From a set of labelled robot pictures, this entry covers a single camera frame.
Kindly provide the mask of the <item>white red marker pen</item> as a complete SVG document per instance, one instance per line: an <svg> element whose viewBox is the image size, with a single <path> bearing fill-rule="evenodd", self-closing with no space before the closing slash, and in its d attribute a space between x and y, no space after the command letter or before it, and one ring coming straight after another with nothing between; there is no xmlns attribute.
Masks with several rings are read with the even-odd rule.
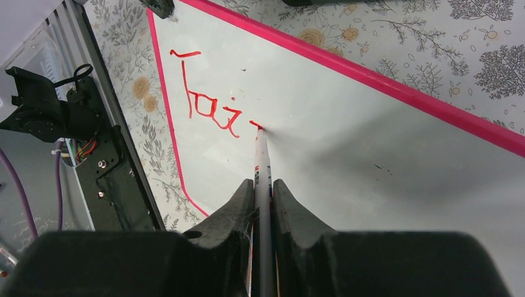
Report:
<svg viewBox="0 0 525 297"><path fill-rule="evenodd" d="M277 296L276 260L272 236L271 163L264 128L255 122L254 210L251 295Z"/></svg>

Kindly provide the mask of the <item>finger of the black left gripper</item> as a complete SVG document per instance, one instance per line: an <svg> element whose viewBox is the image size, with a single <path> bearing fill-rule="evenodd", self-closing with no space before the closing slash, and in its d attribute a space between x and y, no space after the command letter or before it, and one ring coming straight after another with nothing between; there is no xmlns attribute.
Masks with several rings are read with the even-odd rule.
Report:
<svg viewBox="0 0 525 297"><path fill-rule="evenodd" d="M140 2L161 19L171 17L175 11L174 0L140 0Z"/></svg>

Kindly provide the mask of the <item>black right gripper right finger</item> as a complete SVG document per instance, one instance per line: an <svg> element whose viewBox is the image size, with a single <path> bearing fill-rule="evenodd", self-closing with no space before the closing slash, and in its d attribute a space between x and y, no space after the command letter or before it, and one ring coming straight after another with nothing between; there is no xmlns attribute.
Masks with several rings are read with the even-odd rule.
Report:
<svg viewBox="0 0 525 297"><path fill-rule="evenodd" d="M273 185L281 296L509 296L493 259L455 231L337 231Z"/></svg>

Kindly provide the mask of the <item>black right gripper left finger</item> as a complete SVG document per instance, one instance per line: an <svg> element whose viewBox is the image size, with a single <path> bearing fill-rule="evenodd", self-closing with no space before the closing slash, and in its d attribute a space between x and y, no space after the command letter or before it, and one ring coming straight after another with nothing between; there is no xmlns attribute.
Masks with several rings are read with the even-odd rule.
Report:
<svg viewBox="0 0 525 297"><path fill-rule="evenodd" d="M247 296L254 183L185 231L61 231L25 252L2 296Z"/></svg>

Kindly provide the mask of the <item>pink framed whiteboard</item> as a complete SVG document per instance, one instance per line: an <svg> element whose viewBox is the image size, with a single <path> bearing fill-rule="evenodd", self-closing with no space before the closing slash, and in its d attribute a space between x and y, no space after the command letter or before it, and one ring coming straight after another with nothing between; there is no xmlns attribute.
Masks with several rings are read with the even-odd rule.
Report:
<svg viewBox="0 0 525 297"><path fill-rule="evenodd" d="M524 295L524 137L209 1L149 13L181 188L202 213L254 175L339 230L455 230Z"/></svg>

